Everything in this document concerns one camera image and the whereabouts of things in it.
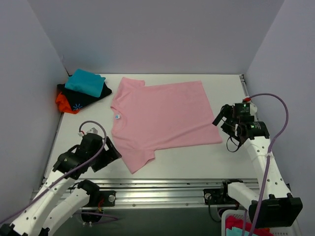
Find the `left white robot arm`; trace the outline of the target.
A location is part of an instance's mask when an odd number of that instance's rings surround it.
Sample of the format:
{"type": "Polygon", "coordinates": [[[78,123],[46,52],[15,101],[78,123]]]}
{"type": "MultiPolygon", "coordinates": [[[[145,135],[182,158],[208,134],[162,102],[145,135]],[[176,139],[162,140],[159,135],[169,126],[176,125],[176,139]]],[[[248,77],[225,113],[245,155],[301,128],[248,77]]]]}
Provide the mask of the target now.
{"type": "Polygon", "coordinates": [[[62,153],[32,204],[10,224],[2,236],[51,236],[80,208],[101,207],[109,194],[90,181],[78,181],[88,168],[97,172],[121,157],[110,138],[88,133],[78,145],[62,153]]]}

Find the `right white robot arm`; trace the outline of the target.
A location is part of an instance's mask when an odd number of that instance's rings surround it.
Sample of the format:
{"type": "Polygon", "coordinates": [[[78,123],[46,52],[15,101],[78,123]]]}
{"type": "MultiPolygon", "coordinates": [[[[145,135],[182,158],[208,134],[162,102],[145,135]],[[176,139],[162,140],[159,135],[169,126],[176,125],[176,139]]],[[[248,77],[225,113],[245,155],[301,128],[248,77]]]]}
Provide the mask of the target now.
{"type": "Polygon", "coordinates": [[[255,120],[249,102],[225,104],[213,125],[217,126],[220,121],[223,132],[249,154],[259,185],[256,194],[241,180],[226,180],[218,191],[220,200],[224,203],[235,200],[242,205],[255,228],[292,226],[303,204],[284,183],[270,149],[272,142],[266,124],[255,120]]]}

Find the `pink t-shirt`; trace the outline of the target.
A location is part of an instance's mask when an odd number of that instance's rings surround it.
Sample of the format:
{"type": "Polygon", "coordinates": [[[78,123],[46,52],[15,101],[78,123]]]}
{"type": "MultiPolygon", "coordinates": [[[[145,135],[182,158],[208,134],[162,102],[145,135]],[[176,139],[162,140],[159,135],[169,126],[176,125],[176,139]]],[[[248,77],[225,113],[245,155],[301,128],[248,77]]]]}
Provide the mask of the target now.
{"type": "Polygon", "coordinates": [[[156,150],[222,142],[201,81],[146,86],[123,77],[111,110],[113,141],[132,174],[156,150]]]}

